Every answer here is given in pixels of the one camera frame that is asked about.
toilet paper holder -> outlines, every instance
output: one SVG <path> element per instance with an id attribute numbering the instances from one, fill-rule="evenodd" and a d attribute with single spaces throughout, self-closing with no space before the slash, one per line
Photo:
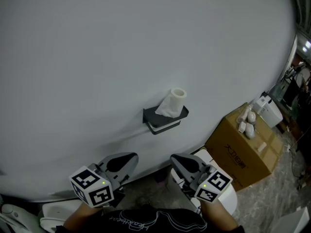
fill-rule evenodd
<path id="1" fill-rule="evenodd" d="M 180 120 L 187 117 L 189 114 L 189 110 L 184 106 L 179 117 L 171 118 L 167 116 L 158 115 L 155 113 L 156 107 L 152 107 L 150 109 L 143 109 L 143 117 L 142 123 L 145 123 L 152 134 L 160 134 L 164 131 L 172 129 L 180 124 Z M 169 125 L 166 128 L 160 130 L 153 130 L 153 128 L 161 128 L 165 125 Z"/>

white graphic print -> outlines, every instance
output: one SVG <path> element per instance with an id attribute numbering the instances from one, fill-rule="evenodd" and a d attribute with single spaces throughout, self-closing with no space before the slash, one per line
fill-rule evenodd
<path id="1" fill-rule="evenodd" d="M 145 222 L 145 223 L 139 223 L 139 222 L 135 222 L 133 221 L 131 218 L 126 218 L 126 216 L 124 215 L 124 211 L 121 211 L 119 214 L 119 218 L 117 217 L 110 217 L 109 220 L 113 220 L 113 221 L 117 221 L 117 222 L 121 222 L 122 224 L 127 224 L 128 228 L 130 230 L 133 231 L 141 231 L 141 230 L 148 230 L 150 226 L 153 226 L 157 219 L 159 218 L 160 215 L 164 215 L 167 217 L 168 221 L 171 223 L 171 225 L 179 230 L 179 231 L 183 231 L 183 232 L 188 232 L 194 229 L 198 229 L 199 231 L 204 231 L 207 228 L 207 224 L 206 222 L 203 220 L 204 224 L 203 225 L 199 225 L 196 223 L 190 224 L 190 225 L 184 225 L 180 222 L 177 222 L 170 213 L 168 212 L 163 212 L 163 211 L 157 211 L 156 215 L 155 215 L 155 219 L 151 220 L 149 222 Z"/>
<path id="2" fill-rule="evenodd" d="M 213 201 L 215 196 L 208 191 L 203 191 L 200 197 L 208 201 Z"/>
<path id="3" fill-rule="evenodd" d="M 83 186 L 86 186 L 86 185 L 87 185 L 87 181 L 88 181 L 89 183 L 91 183 L 93 180 L 95 180 L 95 178 L 94 178 L 93 176 L 88 176 L 87 178 L 85 178 L 85 179 L 82 180 L 80 177 L 78 177 L 77 180 L 78 180 L 79 182 L 81 182 L 81 183 L 83 182 L 82 185 L 83 185 Z"/>
<path id="4" fill-rule="evenodd" d="M 75 189 L 80 198 L 85 199 L 84 193 L 82 191 L 78 190 L 76 186 L 74 186 L 73 188 Z"/>
<path id="5" fill-rule="evenodd" d="M 215 180 L 211 180 L 215 185 L 217 185 L 219 188 L 222 188 L 226 182 L 224 180 L 222 180 L 222 178 L 220 177 L 220 174 L 217 174 L 217 179 Z"/>
<path id="6" fill-rule="evenodd" d="M 95 199 L 95 202 L 96 202 L 96 203 L 99 203 L 99 202 L 102 202 L 102 201 L 103 201 L 102 197 L 99 196 L 100 194 L 107 195 L 107 190 L 100 191 L 100 192 L 97 192 L 97 193 L 96 193 L 96 196 L 94 196 L 94 199 Z"/>

white device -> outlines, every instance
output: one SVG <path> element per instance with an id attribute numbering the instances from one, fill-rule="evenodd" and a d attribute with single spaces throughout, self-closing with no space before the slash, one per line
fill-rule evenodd
<path id="1" fill-rule="evenodd" d="M 282 113 L 269 96 L 260 97 L 254 103 L 253 110 L 268 124 L 270 128 L 273 128 L 283 120 Z"/>
<path id="2" fill-rule="evenodd" d="M 133 174 L 138 155 L 132 152 L 112 154 L 98 165 L 83 166 L 69 177 L 74 193 L 90 207 L 106 203 L 116 207 L 124 198 L 122 184 Z"/>
<path id="3" fill-rule="evenodd" d="M 197 199 L 213 203 L 231 184 L 232 178 L 229 175 L 220 169 L 214 168 L 214 170 L 206 180 L 200 183 L 194 194 Z"/>
<path id="4" fill-rule="evenodd" d="M 182 191 L 189 197 L 214 203 L 232 182 L 223 170 L 207 165 L 198 156 L 172 154 L 170 160 L 177 175 L 185 180 Z"/>
<path id="5" fill-rule="evenodd" d="M 74 193 L 92 208 L 114 199 L 110 181 L 86 166 L 81 167 L 69 179 Z"/>
<path id="6" fill-rule="evenodd" d="M 202 148 L 194 155 L 200 157 L 206 164 L 211 164 L 217 169 L 220 167 L 217 163 L 213 160 L 210 154 L 207 152 L 206 149 Z M 180 190 L 183 190 L 185 180 L 179 177 L 174 168 L 171 169 L 170 177 L 168 178 L 168 182 L 166 187 L 171 193 L 179 193 Z M 186 195 L 187 198 L 191 201 L 191 203 L 197 208 L 196 213 L 201 213 L 201 204 L 197 198 L 190 198 Z M 223 204 L 224 208 L 232 215 L 238 205 L 238 197 L 237 194 L 232 186 L 232 183 L 225 189 L 225 191 L 220 195 L 218 198 L 221 204 Z"/>

concrete floor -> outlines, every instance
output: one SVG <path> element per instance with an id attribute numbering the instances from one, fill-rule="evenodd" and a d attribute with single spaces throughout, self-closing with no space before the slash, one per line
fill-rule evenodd
<path id="1" fill-rule="evenodd" d="M 277 134 L 284 141 L 284 145 L 294 144 L 289 133 Z M 304 159 L 298 152 L 294 157 L 295 175 L 299 176 L 304 168 Z M 297 207 L 307 206 L 311 211 L 311 187 L 297 191 L 296 180 L 292 173 L 291 153 L 284 150 L 271 176 L 237 192 L 238 208 L 233 217 L 244 226 L 247 233 L 268 233 L 281 216 L 296 211 Z M 137 200 L 145 197 L 155 208 L 186 208 L 196 211 L 181 191 L 172 192 L 167 188 L 167 181 L 168 179 L 157 183 L 154 175 L 149 175 L 128 184 L 125 187 L 126 197 L 113 210 L 139 208 Z"/>

